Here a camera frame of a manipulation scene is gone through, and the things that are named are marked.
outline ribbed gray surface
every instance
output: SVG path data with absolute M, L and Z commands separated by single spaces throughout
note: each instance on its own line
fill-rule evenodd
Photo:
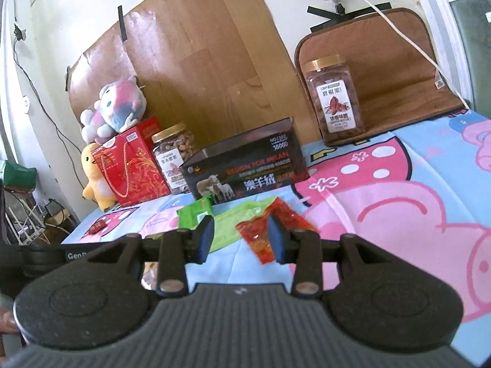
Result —
M 137 332 L 86 352 L 31 346 L 7 368 L 472 367 L 450 348 L 399 355 L 346 337 L 317 302 L 283 285 L 199 285 L 160 302 Z

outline red gift box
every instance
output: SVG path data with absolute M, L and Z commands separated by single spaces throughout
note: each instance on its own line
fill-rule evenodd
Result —
M 160 130 L 156 117 L 151 117 L 92 151 L 97 166 L 123 207 L 170 194 L 152 152 L 152 135 Z

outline gold lid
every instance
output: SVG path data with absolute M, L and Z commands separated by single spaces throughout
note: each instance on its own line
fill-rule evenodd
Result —
M 152 135 L 152 142 L 154 144 L 158 143 L 159 141 L 165 140 L 166 138 L 169 138 L 177 133 L 181 133 L 184 130 L 186 130 L 186 125 L 184 123 L 179 123 L 178 125 L 166 128 L 160 133 Z
M 341 55 L 331 55 L 325 58 L 316 59 L 315 61 L 304 63 L 302 65 L 302 72 L 309 73 L 324 67 L 339 65 L 340 63 L 345 62 L 346 59 L 344 59 Z

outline plush toy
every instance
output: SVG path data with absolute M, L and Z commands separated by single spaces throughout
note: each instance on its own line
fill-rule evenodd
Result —
M 100 101 L 97 101 L 94 105 L 99 106 L 99 104 Z M 80 114 L 80 122 L 84 126 L 82 128 L 82 138 L 86 144 L 97 142 L 99 145 L 102 145 L 117 134 L 112 127 L 106 124 L 101 112 L 98 110 L 93 112 L 90 109 L 85 109 Z
M 116 204 L 117 199 L 92 157 L 91 152 L 98 147 L 99 145 L 92 143 L 87 145 L 82 151 L 82 167 L 89 179 L 89 184 L 83 190 L 82 196 L 85 199 L 92 199 L 102 211 L 106 211 Z
M 141 120 L 147 107 L 147 100 L 137 86 L 135 76 L 107 85 L 101 90 L 99 98 L 94 107 L 107 123 L 97 129 L 99 137 L 107 134 L 107 127 L 118 133 L 133 127 Z

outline jar label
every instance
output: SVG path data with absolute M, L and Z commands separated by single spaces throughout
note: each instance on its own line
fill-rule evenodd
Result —
M 160 169 L 171 189 L 186 186 L 186 180 L 179 170 L 179 166 L 181 166 L 184 161 L 177 148 L 168 152 L 159 153 L 155 157 L 157 158 Z
M 343 80 L 327 83 L 317 87 L 322 111 L 327 121 L 329 133 L 351 130 L 357 127 L 354 120 L 350 97 Z

